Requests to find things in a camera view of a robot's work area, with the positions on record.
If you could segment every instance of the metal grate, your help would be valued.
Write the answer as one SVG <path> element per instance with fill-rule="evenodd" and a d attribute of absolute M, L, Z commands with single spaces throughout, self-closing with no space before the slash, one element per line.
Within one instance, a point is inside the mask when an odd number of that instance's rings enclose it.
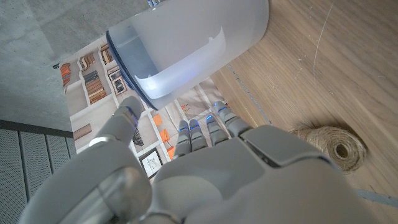
<path fill-rule="evenodd" d="M 18 132 L 0 129 L 0 223 L 17 223 L 26 206 Z"/>
<path fill-rule="evenodd" d="M 72 156 L 76 155 L 75 140 L 73 140 L 73 138 L 66 138 L 66 139 L 69 150 L 69 157 L 72 158 Z"/>
<path fill-rule="evenodd" d="M 69 160 L 67 142 L 64 137 L 47 136 L 47 145 L 49 147 L 50 165 L 55 172 Z"/>
<path fill-rule="evenodd" d="M 51 169 L 43 134 L 21 132 L 21 146 L 25 164 L 25 179 L 29 198 L 50 177 Z"/>

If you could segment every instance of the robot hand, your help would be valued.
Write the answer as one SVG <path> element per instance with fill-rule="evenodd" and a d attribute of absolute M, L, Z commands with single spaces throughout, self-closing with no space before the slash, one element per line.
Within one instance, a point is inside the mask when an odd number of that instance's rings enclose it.
<path fill-rule="evenodd" d="M 90 147 L 36 191 L 19 223 L 370 223 L 321 152 L 272 126 L 252 129 L 221 102 L 231 139 L 207 118 L 180 123 L 174 160 L 149 183 L 128 148 L 141 115 L 125 99 Z"/>
<path fill-rule="evenodd" d="M 227 127 L 231 137 L 238 137 L 241 133 L 252 129 L 252 127 L 250 127 L 240 117 L 232 113 L 231 109 L 229 109 L 223 102 L 216 102 L 215 109 L 218 116 Z M 206 124 L 210 133 L 212 146 L 228 140 L 228 136 L 220 128 L 216 119 L 212 115 L 207 117 Z M 178 127 L 178 139 L 173 159 L 182 157 L 204 147 L 208 146 L 198 121 L 192 119 L 190 120 L 189 125 L 186 121 L 181 121 Z"/>

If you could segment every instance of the plastic bin handle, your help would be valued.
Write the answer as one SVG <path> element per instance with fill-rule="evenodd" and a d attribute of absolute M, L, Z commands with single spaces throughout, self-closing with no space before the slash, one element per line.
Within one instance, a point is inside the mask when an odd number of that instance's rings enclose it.
<path fill-rule="evenodd" d="M 138 78 L 136 76 L 136 80 L 149 98 L 158 99 L 186 84 L 209 66 L 216 63 L 224 54 L 225 46 L 225 36 L 223 28 L 221 28 L 220 33 L 214 39 L 209 37 L 208 44 L 186 56 L 181 61 L 152 77 Z"/>

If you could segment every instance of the jute twine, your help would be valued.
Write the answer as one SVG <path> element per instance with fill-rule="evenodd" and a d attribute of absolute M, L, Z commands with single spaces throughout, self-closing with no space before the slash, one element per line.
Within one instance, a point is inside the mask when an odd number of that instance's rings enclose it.
<path fill-rule="evenodd" d="M 344 174 L 357 170 L 364 162 L 366 150 L 351 133 L 334 127 L 299 128 L 290 131 L 312 144 L 337 164 Z"/>

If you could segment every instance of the orange object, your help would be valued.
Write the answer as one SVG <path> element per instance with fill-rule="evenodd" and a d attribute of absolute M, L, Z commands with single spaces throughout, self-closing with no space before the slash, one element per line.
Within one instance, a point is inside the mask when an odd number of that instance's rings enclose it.
<path fill-rule="evenodd" d="M 158 126 L 160 124 L 163 123 L 162 118 L 160 117 L 160 114 L 157 114 L 153 117 L 154 121 L 155 121 L 155 125 Z"/>
<path fill-rule="evenodd" d="M 167 150 L 167 153 L 169 154 L 169 157 L 170 157 L 171 160 L 173 160 L 174 151 L 175 151 L 174 146 L 170 147 L 170 148 Z"/>
<path fill-rule="evenodd" d="M 160 137 L 162 138 L 163 143 L 165 143 L 166 141 L 170 140 L 169 133 L 167 132 L 166 129 L 161 131 L 159 134 L 160 134 Z"/>

